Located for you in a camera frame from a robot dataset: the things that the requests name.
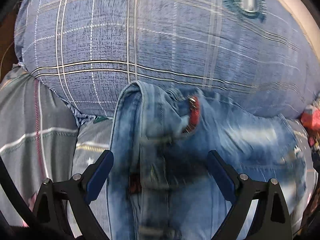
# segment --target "screw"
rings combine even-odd
[[[247,180],[247,179],[248,179],[248,175],[242,173],[242,174],[240,174],[240,179],[242,179],[242,180]]]
[[[73,180],[79,180],[81,179],[81,174],[77,173],[75,175],[72,176]]]
[[[50,182],[50,179],[49,178],[45,178],[42,183],[45,184],[45,185],[48,185]]]
[[[274,178],[272,178],[270,181],[271,181],[271,183],[274,184],[274,185],[277,185],[277,184],[278,184],[278,181],[277,181],[276,179],[274,179]]]

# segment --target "black cable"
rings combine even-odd
[[[0,210],[0,236],[2,236],[3,239],[12,239],[14,235],[14,231]]]
[[[32,228],[42,228],[34,214],[28,208],[16,186],[14,185],[2,158],[0,157],[0,184],[12,206],[19,213],[21,218]]]

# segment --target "pink stripe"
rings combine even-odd
[[[41,172],[41,180],[45,178],[44,167],[43,167],[43,159],[41,154],[41,146],[40,146],[40,135],[39,135],[39,105],[38,105],[38,87],[39,81],[35,79],[35,89],[34,89],[34,102],[35,102],[35,111],[36,111],[36,148],[37,148],[37,155],[38,155],[38,163]]]

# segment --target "clothing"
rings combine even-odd
[[[76,150],[73,157],[72,175],[82,174],[88,165],[94,163],[104,150],[109,150],[112,120],[99,119],[89,121],[81,126],[77,138]],[[110,238],[108,205],[107,205],[107,182],[105,182],[98,198],[91,202],[90,208],[100,226]],[[75,237],[81,234],[72,213],[69,203],[67,204],[67,215],[71,230]]]
[[[140,80],[296,118],[320,91],[318,59],[282,0],[241,1],[23,0],[15,51],[82,114],[113,116]]]
[[[41,182],[68,180],[78,128],[72,112],[50,89],[21,68],[0,85],[0,155],[23,200],[33,208]],[[0,209],[23,226],[0,187]]]
[[[297,145],[303,153],[306,160],[306,186],[307,190],[303,198],[300,200],[294,211],[291,213],[292,232],[295,233],[300,229],[303,213],[311,199],[311,196],[316,188],[318,181],[318,173],[313,168],[311,158],[311,150],[308,143],[308,134],[301,124],[300,120],[287,120],[296,138]]]
[[[198,97],[201,117],[194,131],[182,133],[189,121],[189,96]],[[115,157],[107,188],[111,237],[160,239],[163,236],[156,234],[164,230],[170,235],[165,239],[211,239],[231,204],[206,170],[210,150],[252,179],[276,178],[292,213],[306,190],[305,159],[295,153],[296,145],[281,115],[255,117],[214,92],[165,92],[133,82],[119,97],[111,135]],[[142,192],[128,199],[129,173],[135,172],[140,173]],[[238,239],[246,236],[254,210],[250,209]],[[150,231],[154,235],[144,235]]]

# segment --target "red fabric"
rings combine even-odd
[[[309,137],[308,142],[309,142],[309,146],[310,146],[310,147],[312,147],[312,146],[315,145],[315,143],[316,143],[316,141],[315,141],[315,139],[313,138],[313,136]]]
[[[304,127],[311,130],[320,130],[320,110],[316,109],[312,114],[304,112],[301,116],[301,122]]]
[[[191,114],[190,114],[190,120],[189,123],[191,125],[196,126],[199,123],[199,118],[200,118],[200,103],[199,103],[199,99],[197,97],[192,97],[193,100],[195,101],[193,104],[193,107],[191,109]]]

